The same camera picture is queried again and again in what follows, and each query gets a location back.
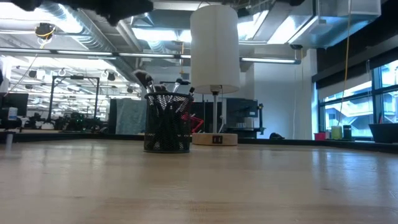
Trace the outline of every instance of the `white wall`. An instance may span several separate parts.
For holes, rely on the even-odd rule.
[[[0,93],[7,93],[11,80],[12,60],[7,57],[0,57],[0,69],[2,71],[3,81],[0,85]]]
[[[317,97],[311,81],[316,66],[316,50],[309,50],[301,65],[254,64],[254,98],[264,104],[262,113],[266,128],[264,135],[258,134],[258,138],[279,133],[286,139],[312,139],[318,120],[313,115],[313,109],[317,111],[317,104],[314,104]]]

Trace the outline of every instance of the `yellow cable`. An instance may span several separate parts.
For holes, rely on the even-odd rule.
[[[343,96],[341,97],[341,105],[340,105],[340,115],[338,118],[337,126],[340,125],[341,115],[343,110],[343,102],[344,102],[344,92],[346,91],[346,82],[348,76],[348,57],[349,57],[349,29],[351,28],[351,8],[353,6],[352,0],[350,1],[349,11],[348,11],[348,25],[347,25],[347,48],[346,48],[346,67],[345,67],[345,76],[344,76],[344,88],[343,88]]]

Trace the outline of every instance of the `computer monitor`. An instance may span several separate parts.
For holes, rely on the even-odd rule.
[[[18,116],[26,116],[27,101],[29,94],[27,93],[0,93],[0,106],[2,110],[10,107],[18,108]]]

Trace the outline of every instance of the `fluorescent light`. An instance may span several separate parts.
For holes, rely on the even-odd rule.
[[[236,25],[236,28],[238,28],[238,37],[245,37],[246,34],[249,32],[249,30],[253,27],[254,22],[249,21],[249,22],[240,22]]]
[[[37,92],[29,92],[29,91],[12,91],[10,93],[28,93],[29,96],[51,96],[51,93],[37,93]],[[90,94],[78,94],[78,93],[54,93],[54,97],[64,97],[64,96],[75,96],[77,98],[83,99],[95,99],[95,95]],[[116,98],[137,98],[135,95],[98,95],[99,100],[105,100],[107,96],[116,97]]]
[[[268,10],[262,11],[260,14],[256,13],[253,15],[253,19],[255,21],[254,25],[250,28],[248,34],[246,35],[246,40],[252,39],[254,35],[257,33],[259,30],[261,24],[264,22],[268,15]]]
[[[170,54],[145,54],[145,53],[120,53],[122,57],[143,57],[143,58],[174,58]]]
[[[318,16],[315,16],[314,18],[311,19],[311,21],[305,25],[302,29],[300,29],[289,41],[288,43],[293,43],[297,40],[297,38],[299,38],[301,35],[303,35],[303,33],[308,30],[308,28],[310,28],[312,26],[312,24],[314,24],[316,21],[318,20]]]
[[[183,41],[183,42],[191,42],[192,41],[192,36],[191,36],[191,31],[190,30],[183,30],[178,37],[178,40]]]
[[[268,44],[284,44],[295,34],[296,24],[292,17],[286,20],[274,32],[274,35],[268,40]]]
[[[92,51],[74,51],[74,50],[58,50],[60,54],[67,55],[97,55],[97,56],[112,56],[111,52],[92,52]]]
[[[49,54],[51,51],[43,49],[13,49],[0,47],[0,52],[15,52],[15,53],[34,53],[34,54]]]
[[[139,40],[177,40],[177,35],[174,30],[132,28],[132,31]]]
[[[51,14],[37,8],[34,11],[25,11],[10,2],[0,3],[0,19],[15,19],[23,21],[49,21]]]
[[[274,59],[274,58],[242,58],[242,62],[261,62],[261,63],[296,63],[296,60]]]

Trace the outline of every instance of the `makeup brush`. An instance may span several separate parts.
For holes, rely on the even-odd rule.
[[[134,71],[134,76],[141,82],[141,85],[147,89],[147,93],[150,93],[150,90],[148,90],[148,87],[147,87],[147,84],[148,84],[148,82],[146,80],[147,75],[148,75],[148,73],[143,70]]]
[[[155,85],[155,90],[156,90],[156,92],[163,91],[161,85]]]
[[[191,87],[191,89],[189,89],[189,95],[190,96],[193,96],[193,92],[195,91],[195,88],[194,87]]]
[[[155,87],[154,87],[154,79],[147,74],[146,76],[146,82],[147,82],[147,88],[150,90],[151,93],[156,93]]]
[[[182,82],[182,78],[178,78],[174,83],[173,93],[177,92]]]
[[[166,86],[164,84],[161,84],[160,87],[162,88],[162,91],[168,92],[167,88],[166,88]]]

